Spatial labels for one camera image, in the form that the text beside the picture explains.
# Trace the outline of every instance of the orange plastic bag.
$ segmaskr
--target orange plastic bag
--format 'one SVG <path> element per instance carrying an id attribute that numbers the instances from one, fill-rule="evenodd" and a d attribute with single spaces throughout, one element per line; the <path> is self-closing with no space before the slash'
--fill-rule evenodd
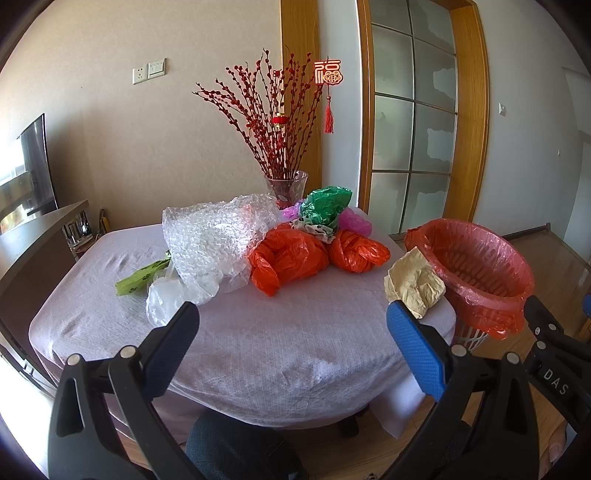
<path id="1" fill-rule="evenodd" d="M 409 230 L 404 244 L 425 255 L 445 282 L 445 296 L 458 318 L 468 326 L 497 340 L 523 329 L 523 307 L 534 292 L 534 275 L 509 242 L 483 226 L 441 218 Z"/>
<path id="2" fill-rule="evenodd" d="M 330 263 L 347 272 L 363 273 L 390 260 L 390 250 L 351 230 L 339 230 L 328 245 Z"/>
<path id="3" fill-rule="evenodd" d="M 311 277 L 329 266 L 323 243 L 310 233 L 293 230 L 288 223 L 269 230 L 248 259 L 252 282 L 270 297 L 283 284 Z"/>

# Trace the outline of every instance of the wall switch plate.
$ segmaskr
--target wall switch plate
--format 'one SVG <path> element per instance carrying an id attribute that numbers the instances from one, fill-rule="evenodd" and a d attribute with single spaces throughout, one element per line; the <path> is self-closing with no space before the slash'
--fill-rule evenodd
<path id="1" fill-rule="evenodd" d="M 161 77 L 166 75 L 166 59 L 153 61 L 148 63 L 148 78 Z"/>

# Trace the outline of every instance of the wooden door frame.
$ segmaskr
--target wooden door frame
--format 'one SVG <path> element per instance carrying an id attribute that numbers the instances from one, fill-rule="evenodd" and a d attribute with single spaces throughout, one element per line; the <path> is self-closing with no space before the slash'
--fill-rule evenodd
<path id="1" fill-rule="evenodd" d="M 305 62 L 308 52 L 312 53 L 312 59 L 319 59 L 318 0 L 281 0 L 280 10 L 283 67 L 287 67 L 291 53 L 300 63 Z M 306 100 L 306 109 L 310 105 L 311 95 Z M 322 187 L 322 133 L 320 130 L 322 113 L 320 110 L 319 107 L 316 111 L 312 135 L 300 164 L 300 168 L 308 174 L 305 193 Z"/>
<path id="2" fill-rule="evenodd" d="M 445 218 L 472 221 L 486 161 L 490 116 L 488 53 L 478 7 L 472 0 L 434 0 L 450 11 L 456 43 L 457 127 Z M 374 157 L 374 42 L 369 0 L 357 0 L 361 34 L 363 131 L 359 207 L 369 209 Z"/>

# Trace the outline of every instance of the white wall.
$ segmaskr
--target white wall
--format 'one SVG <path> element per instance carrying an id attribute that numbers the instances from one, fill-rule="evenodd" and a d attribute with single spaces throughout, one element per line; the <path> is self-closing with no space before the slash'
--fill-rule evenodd
<path id="1" fill-rule="evenodd" d="M 54 0 L 0 72 L 0 151 L 45 112 L 58 202 L 89 199 L 115 228 L 263 192 L 242 137 L 191 94 L 263 48 L 281 64 L 278 0 Z M 164 57 L 165 76 L 132 85 Z"/>
<path id="2" fill-rule="evenodd" d="M 540 34 L 553 20 L 536 10 L 541 7 L 534 0 L 476 3 L 489 54 L 491 121 L 474 221 L 501 235 L 550 222 L 563 237 L 579 183 L 582 143 L 563 70 L 566 57 L 558 54 L 569 49 L 548 42 L 568 40 L 555 28 L 553 35 Z M 525 15 L 524 5 L 537 14 Z M 499 103 L 506 106 L 505 117 L 498 114 Z"/>
<path id="3" fill-rule="evenodd" d="M 566 33 L 562 31 L 558 23 L 544 7 L 534 0 L 512 1 L 523 15 L 530 20 L 531 25 L 542 36 L 548 48 L 560 59 L 560 63 L 564 68 L 589 75 L 583 60 L 579 57 Z"/>
<path id="4" fill-rule="evenodd" d="M 564 241 L 584 260 L 591 259 L 591 144 L 583 144 L 583 164 L 577 197 Z"/>
<path id="5" fill-rule="evenodd" d="M 565 69 L 579 130 L 591 135 L 591 77 Z"/>
<path id="6" fill-rule="evenodd" d="M 322 184 L 353 191 L 357 205 L 361 171 L 361 42 L 355 0 L 318 0 L 320 58 L 341 60 L 343 82 L 330 90 L 335 133 L 322 135 Z M 322 118 L 326 107 L 324 96 Z"/>

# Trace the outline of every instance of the screw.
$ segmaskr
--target screw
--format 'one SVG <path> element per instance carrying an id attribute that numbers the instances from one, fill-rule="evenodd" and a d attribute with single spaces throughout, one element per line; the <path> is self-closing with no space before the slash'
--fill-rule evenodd
<path id="1" fill-rule="evenodd" d="M 119 354 L 121 358 L 131 358 L 135 355 L 135 347 L 133 345 L 124 346 Z"/>
<path id="2" fill-rule="evenodd" d="M 519 355 L 517 355 L 515 352 L 509 352 L 507 354 L 507 361 L 510 364 L 517 365 L 519 363 Z"/>
<path id="3" fill-rule="evenodd" d="M 78 353 L 74 353 L 68 357 L 67 363 L 68 365 L 77 365 L 80 361 L 80 355 Z"/>
<path id="4" fill-rule="evenodd" d="M 468 353 L 466 347 L 463 345 L 459 345 L 458 343 L 452 345 L 452 354 L 455 356 L 465 356 Z"/>

